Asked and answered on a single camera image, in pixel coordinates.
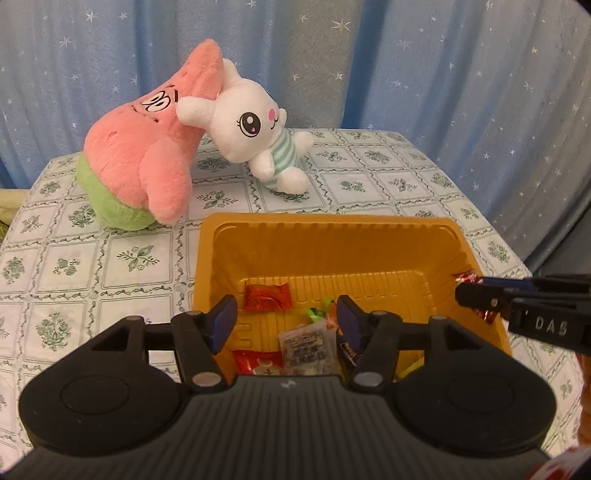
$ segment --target floral tablecloth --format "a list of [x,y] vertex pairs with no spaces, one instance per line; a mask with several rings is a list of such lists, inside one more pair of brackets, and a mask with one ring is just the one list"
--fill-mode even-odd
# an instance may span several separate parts
[[[0,465],[31,447],[17,413],[27,382],[128,314],[167,322],[190,309],[199,229],[213,212],[326,212],[439,216],[462,227],[487,274],[527,269],[453,182],[402,135],[315,129],[302,168],[302,195],[260,186],[204,138],[193,165],[193,195],[175,227],[102,229],[76,183],[76,155],[54,159],[31,189],[0,248]],[[558,399],[545,443],[556,454],[576,441],[580,369],[571,353],[513,336],[514,355],[550,383]],[[152,364],[175,376],[172,354]]]

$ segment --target plush foot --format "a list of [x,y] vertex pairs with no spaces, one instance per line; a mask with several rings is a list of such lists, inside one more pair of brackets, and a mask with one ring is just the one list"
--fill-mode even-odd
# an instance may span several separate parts
[[295,145],[295,151],[297,156],[301,157],[304,153],[307,153],[309,149],[314,145],[314,135],[310,132],[296,132],[291,136],[291,139]]
[[297,167],[289,167],[277,175],[277,191],[299,195],[308,189],[308,175]]

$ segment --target bunny ear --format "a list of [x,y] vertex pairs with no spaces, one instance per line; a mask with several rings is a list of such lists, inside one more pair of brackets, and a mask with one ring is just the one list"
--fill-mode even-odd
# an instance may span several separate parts
[[183,125],[207,129],[212,121],[215,101],[198,97],[182,97],[177,104],[178,121]]
[[240,79],[236,65],[231,60],[223,59],[223,84],[222,89],[227,87],[234,80]]

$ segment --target white bunny plush toy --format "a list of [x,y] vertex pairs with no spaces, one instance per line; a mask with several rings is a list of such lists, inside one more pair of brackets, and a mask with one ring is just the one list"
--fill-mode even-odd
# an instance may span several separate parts
[[308,177],[296,165],[314,144],[313,135],[304,131],[290,135],[285,129],[286,111],[260,84],[240,77],[228,59],[223,60],[223,73],[216,100],[179,99],[178,120],[207,131],[228,161],[248,162],[252,174],[267,188],[304,193]]

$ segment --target pink starfish plush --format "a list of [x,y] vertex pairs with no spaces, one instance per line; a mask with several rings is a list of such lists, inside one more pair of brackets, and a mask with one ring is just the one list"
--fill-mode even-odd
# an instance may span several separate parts
[[182,216],[191,193],[190,164],[204,131],[181,124],[176,104],[184,96],[215,100],[222,81],[222,51],[206,40],[170,80],[91,127],[77,178],[103,225],[139,230]]

